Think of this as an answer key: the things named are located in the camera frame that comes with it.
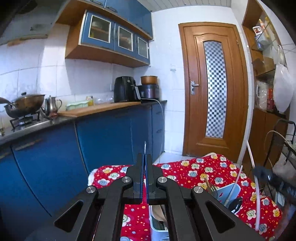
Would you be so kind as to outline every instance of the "checkered glass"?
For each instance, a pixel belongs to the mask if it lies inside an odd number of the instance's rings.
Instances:
[[[226,69],[222,44],[203,43],[207,62],[207,128],[206,137],[223,138],[226,117]]]

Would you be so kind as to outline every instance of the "pot lid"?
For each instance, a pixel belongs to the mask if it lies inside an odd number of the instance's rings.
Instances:
[[[12,102],[16,102],[16,101],[19,101],[19,100],[24,99],[24,98],[38,97],[38,96],[45,96],[45,95],[41,95],[41,94],[27,94],[27,92],[23,92],[23,93],[21,93],[21,96],[20,97],[17,97]]]

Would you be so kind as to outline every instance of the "tiled floor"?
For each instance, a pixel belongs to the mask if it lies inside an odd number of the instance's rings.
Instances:
[[[182,155],[178,155],[178,154],[174,154],[174,153],[170,153],[170,152],[164,152],[163,154],[161,154],[160,160],[158,158],[154,162],[154,164],[168,163],[168,162],[174,162],[174,161],[182,161],[182,160],[188,160],[188,159],[192,159],[192,158],[194,158],[194,157],[182,156]]]

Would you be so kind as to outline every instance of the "wooden cutting board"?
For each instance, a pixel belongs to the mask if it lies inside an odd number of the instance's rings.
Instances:
[[[121,102],[121,103],[105,103],[105,104],[99,104],[69,111],[61,111],[58,114],[62,116],[70,116],[70,117],[80,117],[85,115],[91,115],[107,110],[114,110],[119,108],[124,108],[127,106],[132,105],[139,105],[141,102]]]

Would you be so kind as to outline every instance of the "glass cabinet door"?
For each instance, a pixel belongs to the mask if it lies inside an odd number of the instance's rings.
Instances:
[[[135,35],[118,24],[115,24],[115,44],[114,50],[123,54],[134,57],[134,46]]]
[[[88,12],[85,18],[81,43],[114,49],[114,22]]]
[[[136,58],[145,63],[150,63],[149,59],[149,43],[136,35]]]

